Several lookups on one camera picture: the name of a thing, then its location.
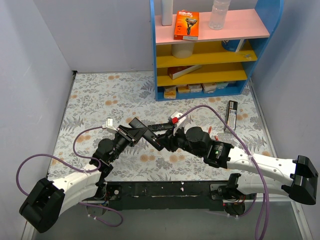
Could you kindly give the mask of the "large black remote control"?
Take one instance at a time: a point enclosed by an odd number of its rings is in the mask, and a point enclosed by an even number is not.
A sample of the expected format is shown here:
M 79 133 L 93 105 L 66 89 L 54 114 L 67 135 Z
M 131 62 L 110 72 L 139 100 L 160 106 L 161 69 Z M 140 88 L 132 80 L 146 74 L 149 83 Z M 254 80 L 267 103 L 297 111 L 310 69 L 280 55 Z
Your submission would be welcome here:
M 159 144 L 156 141 L 157 135 L 153 133 L 144 123 L 142 123 L 136 117 L 129 122 L 129 126 L 131 126 L 132 128 L 145 128 L 146 131 L 142 135 L 143 138 L 158 151 L 161 151 L 164 148 L 161 144 Z

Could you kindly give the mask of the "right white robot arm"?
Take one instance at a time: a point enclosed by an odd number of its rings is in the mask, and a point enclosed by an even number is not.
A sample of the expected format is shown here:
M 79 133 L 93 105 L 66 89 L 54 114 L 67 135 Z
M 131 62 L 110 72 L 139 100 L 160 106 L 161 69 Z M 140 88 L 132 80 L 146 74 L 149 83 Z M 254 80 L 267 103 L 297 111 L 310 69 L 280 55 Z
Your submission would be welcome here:
M 155 137 L 154 141 L 170 152 L 182 149 L 202 158 L 205 164 L 214 168 L 257 174 L 257 178 L 240 175 L 237 181 L 228 184 L 226 192 L 232 199 L 241 195 L 269 192 L 288 196 L 304 205 L 316 204 L 319 174 L 306 156 L 284 159 L 248 154 L 230 143 L 210 138 L 198 126 L 188 130 L 167 130 Z

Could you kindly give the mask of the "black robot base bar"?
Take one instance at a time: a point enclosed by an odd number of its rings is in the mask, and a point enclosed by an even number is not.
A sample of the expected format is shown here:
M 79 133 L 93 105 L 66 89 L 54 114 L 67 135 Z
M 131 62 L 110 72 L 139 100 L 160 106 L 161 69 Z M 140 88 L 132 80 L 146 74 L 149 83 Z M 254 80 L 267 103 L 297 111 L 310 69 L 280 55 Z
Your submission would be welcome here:
M 227 211 L 242 215 L 246 202 L 255 194 L 244 195 L 226 180 L 203 181 L 111 181 L 99 189 L 90 201 L 123 210 Z

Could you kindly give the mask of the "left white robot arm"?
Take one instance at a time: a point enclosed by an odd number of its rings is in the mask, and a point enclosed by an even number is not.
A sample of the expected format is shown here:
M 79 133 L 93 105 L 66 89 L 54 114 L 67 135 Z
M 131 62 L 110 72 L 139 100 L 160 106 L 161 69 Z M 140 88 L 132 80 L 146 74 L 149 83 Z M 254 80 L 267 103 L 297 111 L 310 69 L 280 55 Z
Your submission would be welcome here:
M 126 147 L 133 147 L 148 130 L 146 126 L 103 128 L 113 132 L 114 139 L 101 140 L 84 168 L 58 179 L 40 179 L 21 205 L 19 214 L 39 233 L 49 230 L 64 211 L 79 202 L 91 197 L 103 199 L 107 193 L 105 178 L 113 169 L 111 163 Z

